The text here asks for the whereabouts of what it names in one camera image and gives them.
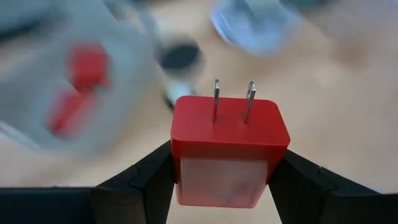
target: red power adapter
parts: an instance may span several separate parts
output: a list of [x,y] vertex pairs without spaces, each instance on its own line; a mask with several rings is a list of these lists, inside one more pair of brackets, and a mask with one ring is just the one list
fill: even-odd
[[253,208],[290,138],[277,105],[247,98],[183,96],[171,129],[181,205]]

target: red block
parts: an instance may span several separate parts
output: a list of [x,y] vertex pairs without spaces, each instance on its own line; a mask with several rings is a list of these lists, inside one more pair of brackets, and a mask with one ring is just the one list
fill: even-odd
[[61,92],[51,108],[47,126],[51,132],[62,137],[76,135],[93,103],[92,93]]
[[100,44],[80,44],[70,51],[70,81],[77,91],[108,84],[108,55]]
[[177,200],[182,205],[253,208],[290,138],[277,105],[254,100],[247,123],[246,99],[184,96],[171,129]]

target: metal prong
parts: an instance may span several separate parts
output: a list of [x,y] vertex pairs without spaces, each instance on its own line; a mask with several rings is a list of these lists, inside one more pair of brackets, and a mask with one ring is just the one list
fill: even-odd
[[250,116],[251,107],[253,106],[254,95],[256,94],[256,86],[253,80],[249,81],[248,93],[246,94],[246,108],[244,109],[243,122],[247,123]]
[[216,79],[214,82],[214,109],[213,109],[213,121],[216,121],[217,109],[218,109],[218,96],[220,95],[220,81]]

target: red object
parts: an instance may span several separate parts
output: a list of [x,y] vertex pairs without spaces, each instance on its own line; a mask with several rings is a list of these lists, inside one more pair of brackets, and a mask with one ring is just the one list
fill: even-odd
[[63,137],[74,135],[84,122],[84,115],[93,106],[94,95],[89,92],[63,92],[51,110],[48,127]]
[[80,44],[70,51],[70,81],[77,91],[108,84],[108,55],[100,44]]
[[171,129],[177,200],[182,205],[253,208],[290,138],[277,105],[254,100],[243,122],[246,99],[184,96]]

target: table surface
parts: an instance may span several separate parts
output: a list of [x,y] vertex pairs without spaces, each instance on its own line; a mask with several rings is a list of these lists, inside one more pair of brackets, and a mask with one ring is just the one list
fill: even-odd
[[[337,1],[303,22],[287,46],[255,58],[226,45],[208,12],[214,0],[154,4],[164,37],[188,34],[205,54],[197,82],[201,95],[244,97],[248,80],[256,98],[275,101],[292,138],[289,149],[380,192],[398,190],[398,17],[394,1]],[[0,47],[0,67],[18,63],[29,40]],[[0,139],[0,185],[96,185],[170,139],[172,113],[158,84],[126,123],[118,145],[90,158],[29,151]],[[169,223],[280,223],[267,189],[252,210],[182,207],[175,199]]]

